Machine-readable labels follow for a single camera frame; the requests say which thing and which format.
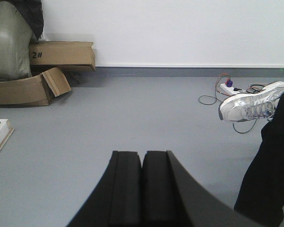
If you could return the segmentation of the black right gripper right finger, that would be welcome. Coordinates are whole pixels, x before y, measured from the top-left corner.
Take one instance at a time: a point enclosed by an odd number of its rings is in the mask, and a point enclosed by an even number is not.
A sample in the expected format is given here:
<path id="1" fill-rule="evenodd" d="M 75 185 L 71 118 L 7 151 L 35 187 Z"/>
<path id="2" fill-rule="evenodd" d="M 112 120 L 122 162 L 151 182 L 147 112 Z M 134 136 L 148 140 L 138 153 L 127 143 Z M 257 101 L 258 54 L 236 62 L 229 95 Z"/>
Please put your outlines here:
<path id="1" fill-rule="evenodd" d="M 146 227 L 256 227 L 202 187 L 171 151 L 149 151 L 143 167 Z"/>

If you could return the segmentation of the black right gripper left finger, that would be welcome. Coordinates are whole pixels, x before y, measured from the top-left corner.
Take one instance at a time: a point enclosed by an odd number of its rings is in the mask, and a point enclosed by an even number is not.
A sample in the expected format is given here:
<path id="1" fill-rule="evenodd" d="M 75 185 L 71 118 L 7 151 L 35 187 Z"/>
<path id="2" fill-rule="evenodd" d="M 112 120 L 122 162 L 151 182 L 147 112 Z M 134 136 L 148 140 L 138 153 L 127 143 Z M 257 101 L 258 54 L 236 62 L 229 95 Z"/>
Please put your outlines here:
<path id="1" fill-rule="evenodd" d="M 141 170 L 137 152 L 113 151 L 100 181 L 68 226 L 141 226 Z"/>

